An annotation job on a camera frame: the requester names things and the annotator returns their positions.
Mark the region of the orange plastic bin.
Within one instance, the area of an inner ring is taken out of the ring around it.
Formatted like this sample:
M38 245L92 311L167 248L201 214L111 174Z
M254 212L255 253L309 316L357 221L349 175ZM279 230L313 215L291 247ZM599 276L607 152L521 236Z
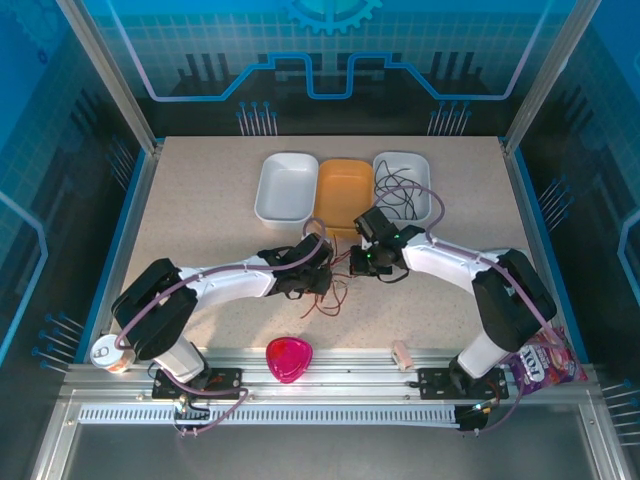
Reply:
M319 166L313 215L329 236L356 241L355 219L373 204L374 172L362 160L334 158Z

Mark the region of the white plastic bin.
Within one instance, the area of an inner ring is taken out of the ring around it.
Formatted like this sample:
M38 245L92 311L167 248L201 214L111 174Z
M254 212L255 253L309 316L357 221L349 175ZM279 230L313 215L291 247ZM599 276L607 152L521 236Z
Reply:
M319 163L306 153L279 152L262 165L254 213L271 230L297 230L314 211Z
M428 161L419 154L387 151L373 161L374 200L399 229L423 226L431 214L431 196L419 186L431 186Z

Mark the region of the pink heart-shaped box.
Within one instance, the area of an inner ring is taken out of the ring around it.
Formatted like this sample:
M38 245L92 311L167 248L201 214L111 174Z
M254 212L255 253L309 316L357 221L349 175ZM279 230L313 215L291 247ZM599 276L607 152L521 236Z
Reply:
M282 384L291 384L308 369L313 348L300 338L280 337L267 345L265 355L267 366L275 379Z

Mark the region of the small pink white block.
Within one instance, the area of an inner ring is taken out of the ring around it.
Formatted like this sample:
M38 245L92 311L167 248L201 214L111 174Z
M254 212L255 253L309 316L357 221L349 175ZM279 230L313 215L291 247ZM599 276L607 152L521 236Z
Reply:
M414 368L413 358L404 342L396 340L392 343L391 356L400 371Z

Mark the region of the purple snack bag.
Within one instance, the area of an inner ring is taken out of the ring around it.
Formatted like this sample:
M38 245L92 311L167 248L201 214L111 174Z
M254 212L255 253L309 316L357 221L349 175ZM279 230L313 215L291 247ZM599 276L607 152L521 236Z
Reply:
M549 347L551 340L547 332L541 330L512 357L511 371L523 395L555 385L588 380L564 329L554 327L553 330L563 342L562 348Z

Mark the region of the metal can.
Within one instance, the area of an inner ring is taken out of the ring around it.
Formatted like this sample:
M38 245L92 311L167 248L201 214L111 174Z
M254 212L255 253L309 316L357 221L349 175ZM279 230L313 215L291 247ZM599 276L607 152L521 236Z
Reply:
M130 349L116 347L116 334L104 335L96 340L89 352L91 363L112 374L127 371L135 361L135 353Z

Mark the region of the aluminium rail frame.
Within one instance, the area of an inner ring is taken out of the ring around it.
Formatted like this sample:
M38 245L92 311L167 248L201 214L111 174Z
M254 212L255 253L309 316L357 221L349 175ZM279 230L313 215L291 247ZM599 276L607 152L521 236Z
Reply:
M450 405L473 406L475 400L422 400L411 382L417 370L402 372L384 349L317 350L306 372L291 384L278 382L271 374L265 352L259 348L205 350L208 361L223 368L242 370L242 383L249 395L242 403L258 405ZM623 452L610 410L591 366L589 379L565 383L519 397L508 365L501 367L510 397L500 400L503 408L520 406L569 406L578 409L585 433L585 449L599 480L632 480L631 464ZM61 480L70 458L74 437L83 423L78 421L88 404L170 404L154 400L148 363L133 364L121 374L112 374L91 364L73 364L65 377L30 480Z

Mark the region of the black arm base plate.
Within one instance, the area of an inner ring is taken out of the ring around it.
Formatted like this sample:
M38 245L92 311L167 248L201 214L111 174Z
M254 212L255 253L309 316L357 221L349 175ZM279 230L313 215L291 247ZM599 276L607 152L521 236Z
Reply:
M493 368L482 379L472 382L463 391L450 378L447 368L420 368L417 370L417 388L422 400L500 400L510 397L505 372Z
M186 385L198 392L232 391L242 386L242 370L209 367L186 382ZM161 369L156 371L151 394L154 400L176 400L183 394L188 395L190 399L202 398L202 395L191 394L177 387ZM219 396L223 400L237 400L239 397L240 394L233 391Z

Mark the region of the aluminium table side rail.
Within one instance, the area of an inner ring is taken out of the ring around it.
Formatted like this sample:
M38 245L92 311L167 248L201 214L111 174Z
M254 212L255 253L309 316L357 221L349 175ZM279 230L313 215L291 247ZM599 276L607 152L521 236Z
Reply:
M73 364L89 361L89 350L100 333L112 322L111 306L120 295L133 253L164 140L153 153L142 151L136 160L109 251L85 321Z
M504 160L534 265L558 308L556 323L565 327L578 359L589 365L590 359L520 148L517 147L512 153L504 151Z

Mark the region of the aluminium frame post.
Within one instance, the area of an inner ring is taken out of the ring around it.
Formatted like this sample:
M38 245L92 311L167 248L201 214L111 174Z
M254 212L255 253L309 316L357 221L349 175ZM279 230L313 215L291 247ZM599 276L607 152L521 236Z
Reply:
M584 10L584 1L575 0L573 8L564 21L528 93L524 97L506 137L502 141L502 150L505 155L512 154L524 138L559 77L561 67L568 61L569 56L575 49L580 37L576 28L579 26L579 17Z
M55 2L141 148L146 154L154 155L158 149L156 138L84 3L81 0Z

